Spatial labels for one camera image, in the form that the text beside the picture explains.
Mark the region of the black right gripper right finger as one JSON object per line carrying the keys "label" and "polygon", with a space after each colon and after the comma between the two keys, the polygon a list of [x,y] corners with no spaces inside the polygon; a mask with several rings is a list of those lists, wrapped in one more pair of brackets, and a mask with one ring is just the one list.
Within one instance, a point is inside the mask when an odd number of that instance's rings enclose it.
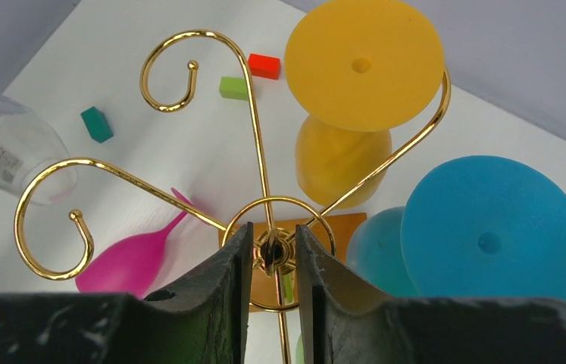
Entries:
{"label": "black right gripper right finger", "polygon": [[566,363],[566,303],[396,298],[296,228],[307,363]]}

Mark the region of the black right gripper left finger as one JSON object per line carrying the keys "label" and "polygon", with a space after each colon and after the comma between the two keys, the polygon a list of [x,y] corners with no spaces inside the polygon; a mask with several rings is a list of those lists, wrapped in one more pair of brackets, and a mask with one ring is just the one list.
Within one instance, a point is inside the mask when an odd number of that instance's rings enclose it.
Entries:
{"label": "black right gripper left finger", "polygon": [[0,363],[241,363],[253,227],[144,300],[0,293]]}

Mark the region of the green plastic wine glass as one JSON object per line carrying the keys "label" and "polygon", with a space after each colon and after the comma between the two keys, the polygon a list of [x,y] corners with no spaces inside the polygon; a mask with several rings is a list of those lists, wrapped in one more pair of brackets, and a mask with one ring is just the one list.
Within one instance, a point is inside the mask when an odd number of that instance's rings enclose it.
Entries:
{"label": "green plastic wine glass", "polygon": [[[295,278],[294,274],[287,274],[283,276],[283,304],[289,305],[295,302]],[[304,350],[302,336],[299,335],[296,344],[296,363],[304,364]]]}

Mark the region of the clear tall wine glass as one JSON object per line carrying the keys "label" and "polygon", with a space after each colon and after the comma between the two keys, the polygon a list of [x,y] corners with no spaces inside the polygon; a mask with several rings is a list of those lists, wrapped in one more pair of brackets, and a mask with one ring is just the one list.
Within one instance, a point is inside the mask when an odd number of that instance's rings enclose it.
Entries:
{"label": "clear tall wine glass", "polygon": [[32,109],[0,95],[0,189],[19,196],[41,171],[69,158],[55,129]]}

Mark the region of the gold wire glass rack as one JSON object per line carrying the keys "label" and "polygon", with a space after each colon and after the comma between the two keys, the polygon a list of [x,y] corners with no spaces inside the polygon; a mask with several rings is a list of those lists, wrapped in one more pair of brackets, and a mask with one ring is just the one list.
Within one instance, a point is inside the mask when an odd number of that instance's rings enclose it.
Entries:
{"label": "gold wire glass rack", "polygon": [[[164,51],[178,42],[195,37],[213,39],[226,45],[236,56],[243,73],[261,182],[262,198],[259,200],[259,204],[264,207],[267,222],[266,234],[253,245],[253,255],[255,257],[253,268],[259,268],[274,277],[277,299],[281,300],[283,298],[283,282],[285,278],[282,268],[285,265],[294,265],[296,261],[288,253],[282,259],[276,259],[274,253],[277,247],[289,251],[291,243],[296,238],[294,235],[289,235],[286,239],[279,238],[279,230],[274,224],[271,204],[275,200],[275,196],[270,192],[261,125],[253,87],[253,75],[244,52],[233,40],[217,31],[196,29],[174,34],[159,43],[149,53],[140,73],[140,91],[144,100],[156,111],[171,113],[185,108],[195,96],[197,73],[199,70],[197,61],[191,60],[187,65],[189,76],[185,95],[181,100],[171,104],[161,103],[153,97],[149,89],[149,76],[153,64]],[[335,67],[325,67],[322,71],[311,71],[309,69],[309,64],[317,62],[320,52],[325,52],[328,57],[335,58],[344,52],[347,46],[354,44],[367,46],[372,55],[379,55],[381,53],[380,41],[383,38],[383,33],[369,33],[356,36],[354,33],[338,35],[332,32],[325,33],[317,30],[311,31],[307,36],[293,35],[289,38],[285,62],[290,67],[300,67],[301,69],[301,80],[291,84],[293,95],[304,108],[318,115],[322,121],[330,121],[336,127],[350,128],[352,122],[352,117],[349,114],[350,108],[367,109],[373,118],[377,118],[381,107],[387,102],[394,101],[396,102],[396,108],[392,116],[386,120],[386,128],[390,129],[411,120],[427,106],[434,93],[440,93],[441,95],[436,113],[419,133],[414,135],[392,155],[389,155],[386,160],[366,174],[359,182],[338,196],[331,204],[325,206],[323,210],[313,212],[311,217],[312,223],[324,223],[325,215],[328,212],[341,206],[425,139],[439,125],[448,110],[451,99],[451,77],[445,65],[442,44],[438,35],[434,32],[420,33],[411,31],[406,36],[391,36],[389,48],[396,52],[396,56],[386,59],[388,71],[373,79],[366,90],[357,91],[354,96],[346,96],[342,90],[331,85],[330,79],[331,77],[347,78],[350,71],[355,71],[365,61],[371,61],[371,56],[351,58],[349,65],[342,69]],[[82,212],[78,209],[71,211],[70,219],[76,225],[81,236],[84,251],[79,262],[72,269],[52,271],[45,268],[33,257],[25,237],[26,212],[36,189],[54,173],[76,165],[84,165],[107,171],[135,187],[182,209],[197,219],[217,227],[225,236],[229,236],[233,232],[232,227],[218,224],[211,217],[194,209],[189,203],[170,197],[164,191],[156,189],[145,181],[113,165],[93,158],[67,158],[48,165],[26,185],[17,203],[14,215],[14,239],[20,257],[31,271],[42,278],[52,281],[65,281],[75,278],[88,268],[92,260],[95,247],[94,240],[83,219]]]}

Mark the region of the pink plastic wine glass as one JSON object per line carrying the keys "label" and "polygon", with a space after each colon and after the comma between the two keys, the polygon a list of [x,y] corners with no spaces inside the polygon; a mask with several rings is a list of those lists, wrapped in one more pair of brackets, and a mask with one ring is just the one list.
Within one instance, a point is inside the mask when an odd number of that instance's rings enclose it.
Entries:
{"label": "pink plastic wine glass", "polygon": [[136,234],[112,244],[75,278],[81,293],[129,293],[143,298],[166,259],[167,239],[187,216],[181,211],[159,231]]}

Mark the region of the blue plastic wine glass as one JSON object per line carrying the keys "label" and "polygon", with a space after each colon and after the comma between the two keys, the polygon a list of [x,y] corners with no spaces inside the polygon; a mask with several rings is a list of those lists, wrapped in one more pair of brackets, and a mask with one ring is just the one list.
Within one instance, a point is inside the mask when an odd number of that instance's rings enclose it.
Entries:
{"label": "blue plastic wine glass", "polygon": [[346,263],[395,297],[546,297],[566,302],[566,193],[494,155],[435,167],[403,206],[354,232]]}

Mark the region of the yellow plastic wine glass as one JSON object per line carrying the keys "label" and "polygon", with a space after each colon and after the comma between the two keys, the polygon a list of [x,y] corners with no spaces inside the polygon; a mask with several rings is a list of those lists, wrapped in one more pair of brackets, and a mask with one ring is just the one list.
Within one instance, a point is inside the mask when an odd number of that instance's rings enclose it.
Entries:
{"label": "yellow plastic wine glass", "polygon": [[451,99],[439,34],[402,1],[325,2],[292,31],[284,67],[308,114],[296,137],[296,180],[328,212],[368,201]]}

